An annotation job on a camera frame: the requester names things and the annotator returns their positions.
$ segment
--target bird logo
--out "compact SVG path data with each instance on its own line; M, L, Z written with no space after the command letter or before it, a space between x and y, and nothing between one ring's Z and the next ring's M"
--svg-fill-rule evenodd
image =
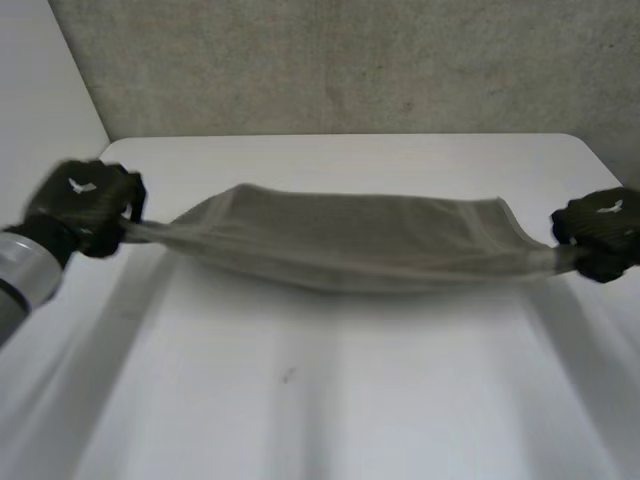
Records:
M598 213L618 213L622 210L622 204L624 202L622 200L618 200L613 207L609 208L601 208L598 210Z
M80 195L81 193L90 192L90 191L95 190L96 188L98 188L93 183L87 183L86 185L80 185L73 178L69 178L69 185L71 185L71 188L73 188L73 191L76 192L78 195Z

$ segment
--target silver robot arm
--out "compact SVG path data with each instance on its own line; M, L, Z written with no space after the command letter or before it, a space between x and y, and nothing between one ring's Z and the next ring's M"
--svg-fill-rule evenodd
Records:
M99 161L61 163L35 193L24 221L0 231L0 347L58 290L75 252L113 255L122 215L138 222L146 191L137 173Z

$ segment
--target gray towel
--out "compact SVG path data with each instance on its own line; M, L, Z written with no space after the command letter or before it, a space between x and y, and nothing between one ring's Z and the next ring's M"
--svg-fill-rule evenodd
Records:
M572 269L571 249L520 228L502 199L284 193L238 185L171 224L128 224L225 269L331 292L415 293L537 279Z

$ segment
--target concrete wall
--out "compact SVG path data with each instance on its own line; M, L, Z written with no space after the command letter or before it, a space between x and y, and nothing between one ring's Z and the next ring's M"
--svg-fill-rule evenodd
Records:
M112 139L565 132L640 185L637 0L50 2Z
M54 163L108 144L47 1L0 0L0 225Z

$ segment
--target white table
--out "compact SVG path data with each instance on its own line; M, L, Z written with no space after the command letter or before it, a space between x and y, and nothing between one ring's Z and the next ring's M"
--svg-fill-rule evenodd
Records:
M618 185L565 135L153 138L147 218L240 182L501 196L549 215ZM0 355L0 477L626 479L640 461L638 272L407 298L313 294L161 247L76 259Z

